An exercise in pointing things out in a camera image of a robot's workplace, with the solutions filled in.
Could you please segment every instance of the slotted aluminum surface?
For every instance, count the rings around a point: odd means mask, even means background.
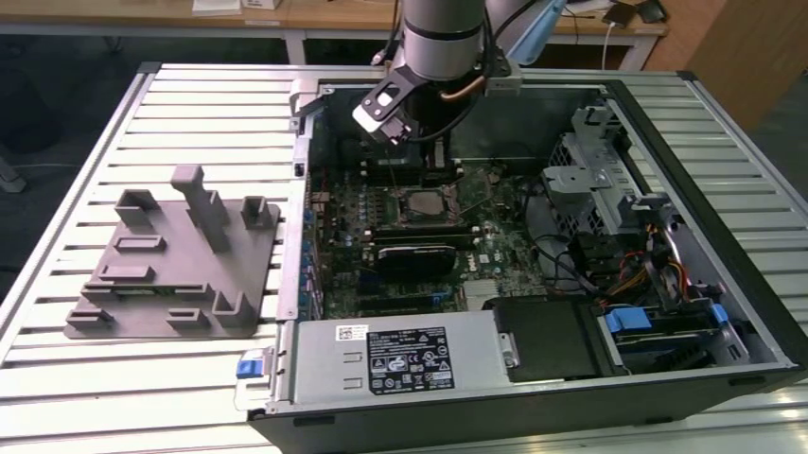
[[[166,64],[139,75],[78,177],[10,299],[0,307],[0,452],[278,452],[234,408],[241,352],[273,343],[277,296],[250,340],[69,340],[64,317],[118,220],[125,188],[171,200],[175,164],[205,165],[223,198],[270,197],[285,208],[294,136],[296,79],[378,79],[349,67]],[[731,231],[808,323],[808,230],[802,199],[702,93],[673,74],[541,71],[529,78],[620,76]],[[647,164],[641,172],[653,178]],[[284,239],[282,228],[278,239]],[[281,286],[284,245],[266,288]],[[250,386],[266,395],[261,379]],[[808,390],[738,398],[684,421],[520,438],[426,451],[804,452]]]

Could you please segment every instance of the desk leg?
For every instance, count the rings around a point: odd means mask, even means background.
[[[652,55],[655,45],[657,44],[659,36],[636,36],[635,44],[627,52],[627,56],[620,63],[621,71],[643,71],[643,66]]]
[[[285,30],[284,39],[288,42],[289,64],[306,64],[306,31]]]

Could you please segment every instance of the power supply label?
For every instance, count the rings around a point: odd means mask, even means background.
[[[454,388],[446,328],[368,333],[368,369],[376,395]]]

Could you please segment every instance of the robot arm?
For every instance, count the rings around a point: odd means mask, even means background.
[[[485,0],[404,0],[394,69],[354,109],[354,119],[377,141],[398,145],[441,137],[472,110],[473,92],[491,77],[511,74],[508,64],[495,64],[504,55],[489,11],[499,32],[508,32],[503,41],[523,55],[520,62],[539,56],[567,0],[489,4],[487,10]]]

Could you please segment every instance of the open computer tower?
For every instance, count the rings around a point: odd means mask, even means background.
[[[360,132],[374,83],[322,84],[301,118],[296,317],[249,415],[285,453],[664,423],[804,377],[806,336],[619,80],[528,78],[426,150]]]

